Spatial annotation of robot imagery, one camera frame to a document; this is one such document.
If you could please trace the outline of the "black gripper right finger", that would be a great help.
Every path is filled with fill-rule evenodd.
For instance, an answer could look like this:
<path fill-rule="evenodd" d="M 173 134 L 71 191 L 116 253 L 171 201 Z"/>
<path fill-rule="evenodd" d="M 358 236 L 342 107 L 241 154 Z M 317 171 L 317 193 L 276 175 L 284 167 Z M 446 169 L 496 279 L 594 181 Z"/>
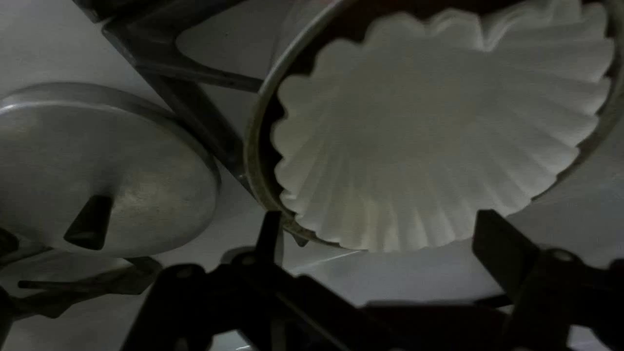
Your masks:
<path fill-rule="evenodd" d="M 471 251 L 506 296 L 514 296 L 539 247 L 494 210 L 479 210 Z"/>

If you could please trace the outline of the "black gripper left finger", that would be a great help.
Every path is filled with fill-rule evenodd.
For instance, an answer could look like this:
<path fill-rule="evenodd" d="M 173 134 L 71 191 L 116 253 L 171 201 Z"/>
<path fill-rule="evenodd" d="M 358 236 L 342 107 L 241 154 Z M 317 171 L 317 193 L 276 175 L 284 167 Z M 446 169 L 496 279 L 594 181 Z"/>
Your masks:
<path fill-rule="evenodd" d="M 262 263 L 282 261 L 282 214 L 278 210 L 266 210 L 260 222 L 260 230 L 254 242 L 254 257 Z"/>

